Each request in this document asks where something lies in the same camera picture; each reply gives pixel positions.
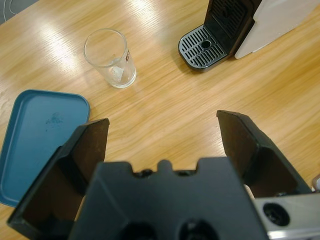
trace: drip tray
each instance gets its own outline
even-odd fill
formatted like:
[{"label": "drip tray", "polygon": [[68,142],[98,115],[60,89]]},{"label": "drip tray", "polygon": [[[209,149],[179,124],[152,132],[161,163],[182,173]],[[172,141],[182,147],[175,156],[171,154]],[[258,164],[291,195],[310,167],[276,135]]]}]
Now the drip tray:
[{"label": "drip tray", "polygon": [[184,35],[179,42],[179,53],[194,70],[204,72],[227,56],[214,36],[201,25]]}]

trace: wood grain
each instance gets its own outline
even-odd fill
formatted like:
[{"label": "wood grain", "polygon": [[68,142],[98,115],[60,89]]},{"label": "wood grain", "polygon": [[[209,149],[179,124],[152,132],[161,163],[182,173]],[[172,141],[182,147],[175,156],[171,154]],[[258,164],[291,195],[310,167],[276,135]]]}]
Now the wood grain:
[{"label": "wood grain", "polygon": [[[206,73],[191,71],[179,39],[204,22],[208,0],[40,0],[0,26],[0,144],[15,98],[27,89],[83,95],[91,119],[110,119],[106,161],[134,170],[169,159],[194,168],[223,156],[219,109],[249,115],[311,183],[320,173],[320,7],[262,50]],[[109,86],[83,56],[100,28],[122,32],[137,69],[126,89]],[[6,226],[4,240],[24,239]]]}]

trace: screw hole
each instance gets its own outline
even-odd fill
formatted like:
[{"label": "screw hole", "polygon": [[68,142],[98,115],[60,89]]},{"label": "screw hole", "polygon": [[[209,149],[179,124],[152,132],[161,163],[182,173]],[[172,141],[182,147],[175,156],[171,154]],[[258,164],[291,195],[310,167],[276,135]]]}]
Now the screw hole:
[{"label": "screw hole", "polygon": [[142,170],[141,172],[134,173],[134,176],[136,176],[137,178],[143,179],[143,178],[149,177],[153,173],[154,172],[151,169],[145,169],[145,170]]},{"label": "screw hole", "polygon": [[209,224],[192,219],[182,225],[179,240],[219,240],[219,238]]},{"label": "screw hole", "polygon": [[195,171],[181,170],[181,171],[175,171],[175,173],[180,177],[189,177],[189,176],[195,174]]},{"label": "screw hole", "polygon": [[275,225],[284,227],[290,223],[289,214],[277,203],[266,203],[263,206],[263,212],[266,217]]}]

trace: blue tray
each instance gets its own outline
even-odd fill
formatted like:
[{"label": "blue tray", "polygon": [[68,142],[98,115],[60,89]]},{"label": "blue tray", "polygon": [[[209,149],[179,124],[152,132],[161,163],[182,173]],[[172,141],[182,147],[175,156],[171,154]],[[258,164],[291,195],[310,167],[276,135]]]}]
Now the blue tray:
[{"label": "blue tray", "polygon": [[15,207],[58,146],[88,121],[77,94],[27,90],[15,100],[0,156],[0,202]]}]

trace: drinking glass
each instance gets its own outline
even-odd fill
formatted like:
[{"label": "drinking glass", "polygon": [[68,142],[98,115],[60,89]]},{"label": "drinking glass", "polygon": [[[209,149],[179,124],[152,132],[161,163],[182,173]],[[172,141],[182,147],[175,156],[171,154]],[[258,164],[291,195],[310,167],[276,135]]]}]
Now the drinking glass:
[{"label": "drinking glass", "polygon": [[91,33],[84,44],[84,57],[115,88],[126,88],[136,79],[127,40],[117,30],[103,28]]}]

